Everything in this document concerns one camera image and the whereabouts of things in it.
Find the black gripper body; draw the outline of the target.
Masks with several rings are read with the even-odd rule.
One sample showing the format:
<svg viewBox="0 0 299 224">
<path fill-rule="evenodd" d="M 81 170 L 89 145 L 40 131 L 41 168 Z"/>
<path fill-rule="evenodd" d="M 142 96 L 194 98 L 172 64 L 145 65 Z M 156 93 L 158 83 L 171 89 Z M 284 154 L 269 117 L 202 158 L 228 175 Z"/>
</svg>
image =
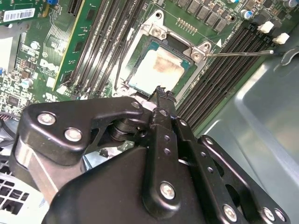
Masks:
<svg viewBox="0 0 299 224">
<path fill-rule="evenodd" d="M 65 184 L 54 197 L 45 224 L 215 224 L 218 218 L 200 200 L 187 165 L 176 174 L 181 183 L 179 211 L 153 217 L 142 201 L 146 150 L 130 149 Z"/>
</svg>

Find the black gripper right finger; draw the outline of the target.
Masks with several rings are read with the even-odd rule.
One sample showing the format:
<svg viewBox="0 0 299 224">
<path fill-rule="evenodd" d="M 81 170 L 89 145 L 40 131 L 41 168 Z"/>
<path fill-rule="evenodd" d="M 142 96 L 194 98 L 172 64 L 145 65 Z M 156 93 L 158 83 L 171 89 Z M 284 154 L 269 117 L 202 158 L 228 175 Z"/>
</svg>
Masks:
<svg viewBox="0 0 299 224">
<path fill-rule="evenodd" d="M 196 138 L 177 116 L 167 92 L 178 139 L 183 201 L 171 224 L 288 224 L 283 209 L 210 136 Z"/>
</svg>

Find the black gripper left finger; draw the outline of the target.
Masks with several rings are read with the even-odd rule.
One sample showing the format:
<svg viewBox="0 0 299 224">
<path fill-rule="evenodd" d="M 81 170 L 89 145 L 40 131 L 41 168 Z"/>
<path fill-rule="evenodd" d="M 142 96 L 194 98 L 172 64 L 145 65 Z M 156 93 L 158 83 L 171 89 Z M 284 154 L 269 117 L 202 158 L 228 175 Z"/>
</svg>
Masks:
<svg viewBox="0 0 299 224">
<path fill-rule="evenodd" d="M 178 140 L 182 124 L 175 98 L 157 87 L 148 109 L 131 97 L 33 104 L 21 115 L 13 155 L 51 210 L 69 210 L 92 189 L 107 185 L 95 170 L 83 171 L 83 156 L 96 147 L 129 140 L 132 152 L 145 152 L 142 202 L 147 210 L 179 210 Z"/>
</svg>

